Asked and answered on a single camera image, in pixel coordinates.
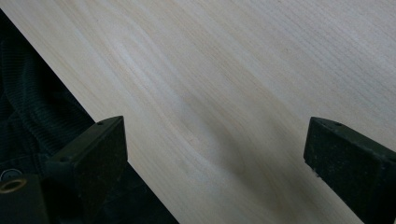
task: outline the plywood sheet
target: plywood sheet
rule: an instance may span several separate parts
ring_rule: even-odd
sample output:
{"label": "plywood sheet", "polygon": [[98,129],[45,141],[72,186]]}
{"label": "plywood sheet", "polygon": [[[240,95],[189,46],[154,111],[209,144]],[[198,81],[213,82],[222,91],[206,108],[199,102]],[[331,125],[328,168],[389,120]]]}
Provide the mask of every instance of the plywood sheet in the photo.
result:
{"label": "plywood sheet", "polygon": [[2,0],[182,223],[361,223],[304,164],[311,116],[396,148],[391,0]]}

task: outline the black fabric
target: black fabric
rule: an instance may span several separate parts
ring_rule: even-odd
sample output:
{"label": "black fabric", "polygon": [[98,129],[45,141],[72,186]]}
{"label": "black fabric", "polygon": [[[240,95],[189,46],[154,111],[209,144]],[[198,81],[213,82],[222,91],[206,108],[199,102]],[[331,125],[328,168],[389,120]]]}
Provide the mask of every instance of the black fabric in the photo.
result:
{"label": "black fabric", "polygon": [[[47,175],[44,162],[93,120],[0,10],[0,174]],[[128,165],[95,223],[177,223]]]}

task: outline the wooden board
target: wooden board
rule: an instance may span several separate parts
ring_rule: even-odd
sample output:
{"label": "wooden board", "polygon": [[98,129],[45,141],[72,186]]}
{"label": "wooden board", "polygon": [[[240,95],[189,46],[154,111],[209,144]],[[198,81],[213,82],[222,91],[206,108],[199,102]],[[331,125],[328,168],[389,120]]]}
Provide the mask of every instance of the wooden board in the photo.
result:
{"label": "wooden board", "polygon": [[2,0],[181,223],[361,223],[304,164],[311,116],[396,148],[392,0]]}

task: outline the wood grain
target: wood grain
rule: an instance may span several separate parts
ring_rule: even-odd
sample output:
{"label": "wood grain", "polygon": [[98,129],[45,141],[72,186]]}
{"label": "wood grain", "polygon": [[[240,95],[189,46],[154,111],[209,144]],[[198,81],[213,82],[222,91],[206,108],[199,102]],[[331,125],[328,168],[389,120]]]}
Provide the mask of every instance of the wood grain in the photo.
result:
{"label": "wood grain", "polygon": [[181,223],[361,223],[304,164],[311,116],[396,148],[392,0],[2,0]]}

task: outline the light wood surface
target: light wood surface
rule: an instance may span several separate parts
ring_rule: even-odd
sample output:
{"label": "light wood surface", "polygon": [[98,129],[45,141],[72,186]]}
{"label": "light wood surface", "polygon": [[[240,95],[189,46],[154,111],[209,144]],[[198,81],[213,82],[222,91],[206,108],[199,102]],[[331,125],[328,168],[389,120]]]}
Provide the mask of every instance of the light wood surface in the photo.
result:
{"label": "light wood surface", "polygon": [[396,1],[2,0],[181,223],[361,223],[304,164],[311,116],[396,148]]}

